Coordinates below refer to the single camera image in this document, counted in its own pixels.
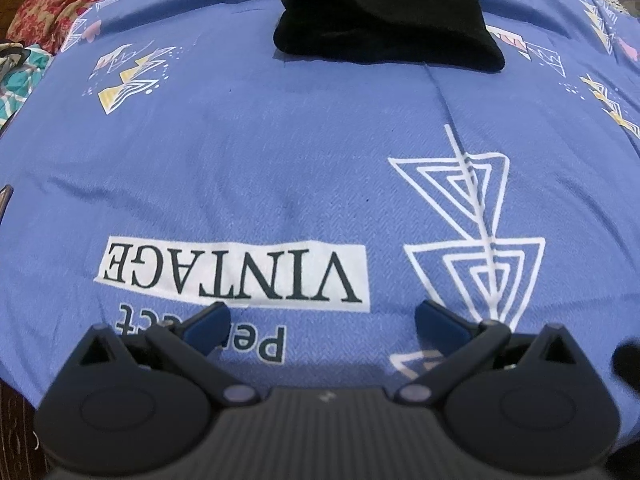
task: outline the black fabric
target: black fabric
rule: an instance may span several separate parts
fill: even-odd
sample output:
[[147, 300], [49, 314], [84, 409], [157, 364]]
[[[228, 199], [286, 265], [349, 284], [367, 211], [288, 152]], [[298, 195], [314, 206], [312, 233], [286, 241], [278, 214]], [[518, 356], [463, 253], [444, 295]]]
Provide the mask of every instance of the black fabric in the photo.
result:
[[413, 61], [499, 72], [478, 0], [282, 0], [276, 47], [352, 62]]

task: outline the bed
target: bed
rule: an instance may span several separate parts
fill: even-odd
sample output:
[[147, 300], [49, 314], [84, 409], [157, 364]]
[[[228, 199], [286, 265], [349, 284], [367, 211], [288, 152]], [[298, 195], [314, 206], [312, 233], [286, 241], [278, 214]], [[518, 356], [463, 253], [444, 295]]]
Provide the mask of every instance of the bed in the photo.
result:
[[210, 356], [260, 388], [392, 390], [442, 356], [435, 300], [640, 335], [640, 25], [602, 0], [480, 0], [506, 66], [287, 56], [280, 0], [101, 0], [0, 139], [0, 378], [37, 406], [89, 326], [215, 300]]

